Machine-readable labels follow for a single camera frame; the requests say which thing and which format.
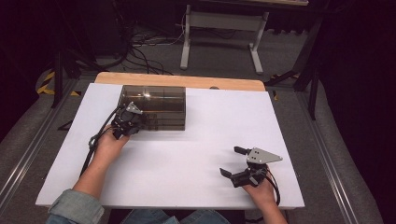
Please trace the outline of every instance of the white stand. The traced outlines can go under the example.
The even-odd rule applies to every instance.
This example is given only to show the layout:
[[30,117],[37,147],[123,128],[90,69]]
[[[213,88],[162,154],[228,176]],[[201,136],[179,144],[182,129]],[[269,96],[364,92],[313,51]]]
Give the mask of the white stand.
[[256,31],[256,40],[254,43],[249,44],[251,57],[253,59],[254,67],[257,74],[262,74],[262,63],[260,62],[257,48],[259,47],[262,39],[262,32],[264,31],[265,24],[267,23],[268,12],[260,17],[257,16],[241,16],[241,15],[228,15],[218,13],[205,13],[191,11],[191,6],[187,5],[186,9],[186,24],[184,31],[184,46],[181,54],[180,68],[185,70],[189,63],[190,54],[190,27],[205,27],[205,28],[218,28],[218,29],[233,29],[244,31]]

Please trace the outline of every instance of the denim sleeve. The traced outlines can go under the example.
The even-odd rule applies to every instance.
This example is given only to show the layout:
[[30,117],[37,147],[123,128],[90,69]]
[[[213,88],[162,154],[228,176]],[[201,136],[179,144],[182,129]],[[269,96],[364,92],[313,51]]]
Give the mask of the denim sleeve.
[[51,216],[47,223],[96,224],[104,211],[100,202],[91,195],[67,189],[49,209]]

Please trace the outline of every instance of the person's hand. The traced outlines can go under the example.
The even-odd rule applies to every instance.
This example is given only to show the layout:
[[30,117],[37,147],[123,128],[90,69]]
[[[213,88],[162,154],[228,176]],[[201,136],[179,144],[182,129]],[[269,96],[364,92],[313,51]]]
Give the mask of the person's hand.
[[129,140],[129,136],[116,139],[113,135],[111,125],[107,125],[105,130],[106,131],[99,138],[98,148],[93,155],[93,161],[100,162],[103,165],[109,165],[119,157],[122,148]]
[[276,204],[274,188],[267,179],[264,179],[256,188],[250,185],[245,185],[242,188],[250,195],[253,202],[260,209],[263,209],[267,205]]

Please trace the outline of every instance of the person's arm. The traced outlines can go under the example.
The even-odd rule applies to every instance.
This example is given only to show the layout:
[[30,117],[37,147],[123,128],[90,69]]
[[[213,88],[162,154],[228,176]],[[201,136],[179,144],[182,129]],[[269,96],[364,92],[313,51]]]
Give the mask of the person's arm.
[[269,181],[262,181],[262,183],[256,188],[250,185],[243,186],[243,188],[250,195],[257,207],[262,211],[264,223],[287,223],[286,219],[283,217],[282,213],[277,207],[274,196],[274,188]]
[[90,165],[72,189],[65,190],[49,209],[46,223],[97,223],[104,208],[99,202],[106,173],[111,163],[120,155],[129,137],[117,140],[111,130],[99,139]]

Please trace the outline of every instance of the white tabletop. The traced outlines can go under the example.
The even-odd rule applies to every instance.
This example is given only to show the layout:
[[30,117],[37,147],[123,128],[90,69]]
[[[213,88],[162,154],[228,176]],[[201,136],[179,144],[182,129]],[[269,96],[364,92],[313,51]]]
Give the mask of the white tabletop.
[[[78,180],[95,135],[117,106],[121,85],[91,84],[36,200],[51,205]],[[279,185],[280,207],[303,207],[303,197],[266,91],[186,89],[185,131],[141,131],[110,167],[104,206],[118,208],[255,208],[219,168],[247,168],[233,147],[259,147],[283,158],[269,163]]]

